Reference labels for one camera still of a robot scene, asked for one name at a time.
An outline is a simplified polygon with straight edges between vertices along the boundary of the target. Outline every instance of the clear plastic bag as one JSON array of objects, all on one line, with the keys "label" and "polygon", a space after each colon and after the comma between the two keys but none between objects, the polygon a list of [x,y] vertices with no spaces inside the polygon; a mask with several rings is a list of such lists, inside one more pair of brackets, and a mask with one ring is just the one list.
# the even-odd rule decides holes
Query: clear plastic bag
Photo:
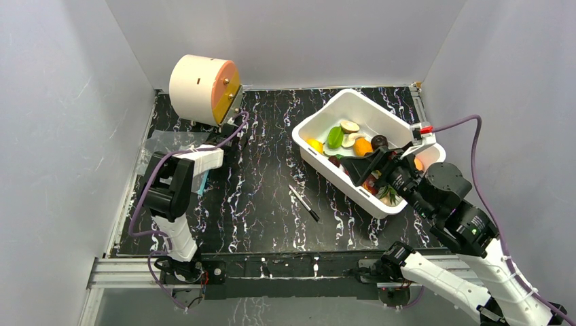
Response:
[{"label": "clear plastic bag", "polygon": [[161,151],[168,153],[170,151],[181,151],[189,149],[192,145],[198,147],[206,142],[209,132],[186,132],[186,131],[161,131],[155,130],[152,137],[148,138],[142,148],[140,148],[140,157],[136,165],[136,174],[144,175],[150,162],[152,154]]}]

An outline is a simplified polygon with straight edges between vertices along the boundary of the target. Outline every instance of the plastic container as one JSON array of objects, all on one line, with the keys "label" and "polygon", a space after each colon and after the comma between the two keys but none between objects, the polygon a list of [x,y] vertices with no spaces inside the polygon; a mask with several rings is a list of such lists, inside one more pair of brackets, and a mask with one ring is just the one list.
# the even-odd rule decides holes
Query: plastic container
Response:
[{"label": "plastic container", "polygon": [[[330,129],[339,126],[342,120],[357,123],[360,126],[360,132],[368,136],[367,140],[372,139],[377,134],[383,134],[391,146],[398,147],[404,146],[412,140],[410,125],[361,93],[355,90],[341,90],[320,111],[306,118],[292,131],[292,138],[300,146],[302,158],[365,211],[378,219],[400,213],[406,207],[405,200],[402,200],[395,207],[385,205],[366,189],[355,187],[343,171],[306,143],[308,139],[325,142]],[[334,155],[336,153],[344,156],[354,155],[352,149],[344,148],[336,151],[331,150],[327,154]],[[416,157],[422,161],[426,169],[432,163],[443,162],[446,159],[446,152],[442,146],[434,144]]]}]

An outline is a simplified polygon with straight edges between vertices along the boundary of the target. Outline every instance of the black marble table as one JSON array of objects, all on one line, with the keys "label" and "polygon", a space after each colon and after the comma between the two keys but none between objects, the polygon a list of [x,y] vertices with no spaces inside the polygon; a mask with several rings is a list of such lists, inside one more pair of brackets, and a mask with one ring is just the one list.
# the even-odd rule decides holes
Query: black marble table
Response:
[{"label": "black marble table", "polygon": [[[408,87],[357,88],[408,123],[418,122]],[[307,165],[291,132],[340,89],[246,91],[242,110],[250,113],[247,144],[231,160],[209,173],[203,196],[192,194],[188,223],[203,253],[288,253],[297,251],[365,251],[387,249],[401,240],[416,248],[438,248],[429,223],[407,207],[398,215],[374,219]],[[210,131],[180,119],[167,94],[158,95],[148,137],[154,130]],[[320,216],[315,222],[289,194],[288,185],[304,194]],[[133,239],[128,224],[137,177],[127,200],[128,215],[112,256],[147,255],[161,249],[161,237]],[[135,230],[156,229],[147,211]]]}]

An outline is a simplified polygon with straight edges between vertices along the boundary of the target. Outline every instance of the marker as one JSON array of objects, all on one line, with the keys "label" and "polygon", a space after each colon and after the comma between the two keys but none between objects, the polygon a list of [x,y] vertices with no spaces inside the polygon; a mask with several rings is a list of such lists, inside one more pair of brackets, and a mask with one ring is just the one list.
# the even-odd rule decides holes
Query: marker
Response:
[{"label": "marker", "polygon": [[302,197],[300,197],[300,195],[296,192],[296,190],[294,188],[292,188],[291,185],[288,185],[288,187],[290,188],[290,190],[292,191],[292,194],[294,194],[294,196],[296,198],[298,198],[298,200],[300,201],[300,203],[302,203],[302,206],[304,206],[304,208],[308,211],[308,213],[310,213],[310,216],[312,216],[312,218],[318,222],[320,221],[320,217],[318,217],[318,214],[316,214],[316,212],[314,212],[304,201],[304,199],[302,199]]}]

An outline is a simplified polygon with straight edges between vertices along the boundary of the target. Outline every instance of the black and white robotic arm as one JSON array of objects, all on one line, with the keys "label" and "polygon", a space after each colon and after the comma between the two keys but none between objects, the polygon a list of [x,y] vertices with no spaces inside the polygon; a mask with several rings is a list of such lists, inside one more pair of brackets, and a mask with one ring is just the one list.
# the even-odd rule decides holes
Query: black and white robotic arm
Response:
[{"label": "black and white robotic arm", "polygon": [[[485,287],[438,267],[402,242],[396,242],[373,270],[391,281],[406,279],[430,288],[481,325],[561,324],[563,319],[533,296],[537,290],[518,269],[510,272],[495,224],[483,210],[464,200],[472,184],[460,170],[445,162],[430,165],[425,173],[416,169],[414,154],[435,142],[426,135],[431,129],[422,129],[414,129],[415,140],[403,149],[382,146],[364,158],[342,158],[340,163],[356,186],[378,170],[381,177],[376,186],[391,185],[421,217],[432,221],[431,233],[468,264]],[[524,289],[517,276],[532,292]],[[566,312],[562,306],[555,307]]]}]

